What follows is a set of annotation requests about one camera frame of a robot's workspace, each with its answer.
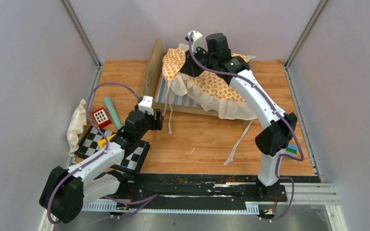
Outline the yellow duck print blanket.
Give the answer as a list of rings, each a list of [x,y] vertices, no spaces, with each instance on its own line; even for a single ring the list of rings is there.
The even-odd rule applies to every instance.
[[[254,120],[256,114],[247,105],[245,100],[236,90],[216,74],[204,71],[198,77],[180,73],[185,64],[184,44],[176,49],[168,49],[162,58],[161,77],[170,83],[173,93],[179,96],[187,94],[196,101],[201,108],[215,111],[221,119]]]

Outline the wooden pet bed frame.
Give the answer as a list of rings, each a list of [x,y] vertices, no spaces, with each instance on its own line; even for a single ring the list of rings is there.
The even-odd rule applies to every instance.
[[[152,96],[153,98],[156,95],[157,88],[159,86],[159,83],[162,80],[162,77],[161,77],[162,58],[166,54],[167,51],[168,50],[165,50],[163,41],[161,39],[157,39],[153,46],[151,56],[146,66],[145,81],[144,81],[144,94],[145,95]],[[153,108],[157,108],[160,110],[164,110],[164,105],[165,104],[163,103],[156,103],[155,100],[153,102]],[[173,111],[177,111],[177,112],[217,117],[217,113],[215,111],[206,112],[202,108],[179,106],[179,105],[172,105],[172,108],[173,108]]]

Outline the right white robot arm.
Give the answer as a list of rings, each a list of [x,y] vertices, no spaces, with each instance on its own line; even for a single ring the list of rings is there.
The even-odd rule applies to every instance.
[[[181,73],[198,77],[204,71],[216,74],[232,87],[245,100],[257,116],[263,131],[256,136],[255,143],[262,153],[257,197],[268,201],[275,195],[279,182],[279,165],[290,141],[296,138],[297,116],[287,114],[265,92],[254,77],[248,61],[241,56],[232,55],[227,38],[223,33],[208,35],[205,39],[208,49],[200,44],[203,35],[190,31],[186,35],[188,51]]]

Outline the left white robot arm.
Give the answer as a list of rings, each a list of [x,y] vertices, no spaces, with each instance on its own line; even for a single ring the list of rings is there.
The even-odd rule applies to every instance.
[[[57,166],[50,172],[39,199],[49,216],[69,223],[97,199],[111,194],[122,199],[128,194],[125,178],[115,170],[106,170],[128,157],[147,155],[150,144],[142,138],[149,130],[161,130],[163,123],[162,112],[153,109],[153,101],[152,96],[142,97],[125,125],[102,149],[69,168]]]

